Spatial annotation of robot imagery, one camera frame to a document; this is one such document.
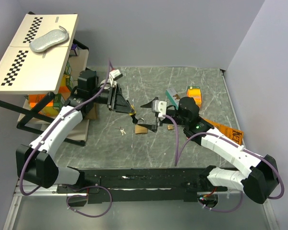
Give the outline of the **yellow padlock keys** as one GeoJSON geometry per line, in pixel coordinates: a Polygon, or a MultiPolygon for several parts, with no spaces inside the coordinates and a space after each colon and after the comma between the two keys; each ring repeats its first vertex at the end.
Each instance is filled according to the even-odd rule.
{"type": "Polygon", "coordinates": [[[120,127],[120,128],[117,128],[117,129],[119,129],[119,130],[120,130],[120,132],[121,132],[121,134],[122,134],[123,136],[126,134],[126,132],[125,132],[124,128],[120,127]]]}

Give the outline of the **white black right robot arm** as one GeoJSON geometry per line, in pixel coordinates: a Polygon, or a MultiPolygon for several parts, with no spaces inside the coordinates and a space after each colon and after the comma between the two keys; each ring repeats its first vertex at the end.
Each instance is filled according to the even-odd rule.
{"type": "Polygon", "coordinates": [[[208,166],[200,174],[200,185],[206,191],[214,187],[226,187],[242,191],[249,199],[263,204],[272,199],[271,193],[278,185],[283,186],[276,161],[270,155],[261,156],[237,144],[222,134],[211,123],[200,117],[199,106],[194,99],[183,97],[177,108],[171,110],[165,101],[155,97],[144,104],[155,113],[156,123],[144,127],[156,132],[163,123],[172,122],[174,127],[182,125],[187,141],[209,149],[228,161],[235,170],[208,166]]]}

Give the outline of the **yellow padlock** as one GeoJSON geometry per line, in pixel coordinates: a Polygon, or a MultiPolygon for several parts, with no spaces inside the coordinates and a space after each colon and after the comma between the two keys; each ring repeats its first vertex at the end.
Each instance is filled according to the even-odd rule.
{"type": "Polygon", "coordinates": [[[136,112],[134,111],[133,113],[129,113],[129,116],[132,118],[132,123],[133,124],[138,124],[138,119],[136,118],[136,112]]]}

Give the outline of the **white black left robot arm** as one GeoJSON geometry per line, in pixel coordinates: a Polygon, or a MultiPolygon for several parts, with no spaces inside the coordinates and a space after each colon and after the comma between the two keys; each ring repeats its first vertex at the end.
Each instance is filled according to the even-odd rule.
{"type": "Polygon", "coordinates": [[[53,122],[28,146],[20,145],[16,150],[17,174],[21,182],[28,181],[43,188],[68,184],[76,193],[84,190],[84,174],[71,167],[59,167],[54,157],[68,134],[97,103],[117,113],[134,113],[117,84],[121,77],[118,69],[110,69],[108,78],[102,82],[98,81],[95,71],[84,70],[80,73],[77,86],[72,89],[53,122]]]}

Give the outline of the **large brass padlock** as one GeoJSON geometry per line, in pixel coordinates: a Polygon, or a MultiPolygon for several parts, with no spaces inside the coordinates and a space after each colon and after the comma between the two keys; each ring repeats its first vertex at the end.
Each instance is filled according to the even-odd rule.
{"type": "MultiPolygon", "coordinates": [[[[138,123],[140,123],[140,122],[142,122],[143,124],[146,124],[146,121],[143,118],[138,119],[138,123]]],[[[148,129],[146,127],[140,126],[139,124],[135,125],[134,131],[135,131],[136,135],[148,133],[148,129]]]]}

